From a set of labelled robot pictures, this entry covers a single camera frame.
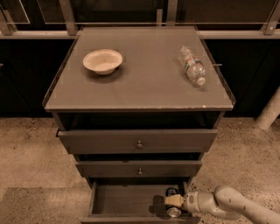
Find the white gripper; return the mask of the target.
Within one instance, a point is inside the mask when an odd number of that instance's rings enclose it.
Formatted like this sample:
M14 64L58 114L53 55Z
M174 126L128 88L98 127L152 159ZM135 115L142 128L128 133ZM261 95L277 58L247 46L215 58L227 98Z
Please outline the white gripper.
M189 213L209 213L217 211L217 204L212 192L188 192L184 198L180 194L167 196L167 206L182 207Z

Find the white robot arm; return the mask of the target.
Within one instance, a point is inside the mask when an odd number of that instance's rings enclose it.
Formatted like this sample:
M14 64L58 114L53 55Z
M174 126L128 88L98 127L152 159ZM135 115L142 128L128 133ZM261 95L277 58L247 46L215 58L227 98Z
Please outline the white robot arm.
M279 93L257 119L224 119L186 194L165 201L178 211L249 224L280 224Z

